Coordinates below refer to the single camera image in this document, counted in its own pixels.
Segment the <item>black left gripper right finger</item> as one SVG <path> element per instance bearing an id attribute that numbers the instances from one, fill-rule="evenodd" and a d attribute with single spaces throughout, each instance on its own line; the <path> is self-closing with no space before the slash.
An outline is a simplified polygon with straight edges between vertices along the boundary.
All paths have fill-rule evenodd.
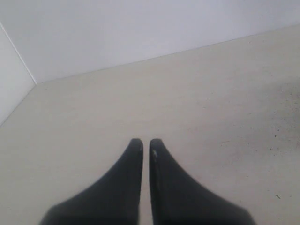
<path id="1" fill-rule="evenodd" d="M 161 139 L 149 145 L 149 182 L 155 225 L 254 225 L 244 208 L 206 189 L 172 157 Z"/>

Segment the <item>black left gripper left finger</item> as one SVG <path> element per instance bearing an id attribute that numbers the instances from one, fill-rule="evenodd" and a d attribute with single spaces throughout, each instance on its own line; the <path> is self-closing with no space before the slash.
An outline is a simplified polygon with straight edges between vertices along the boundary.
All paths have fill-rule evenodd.
<path id="1" fill-rule="evenodd" d="M 51 207 L 42 225 L 137 225 L 143 143 L 131 139 L 119 160 L 93 185 Z"/>

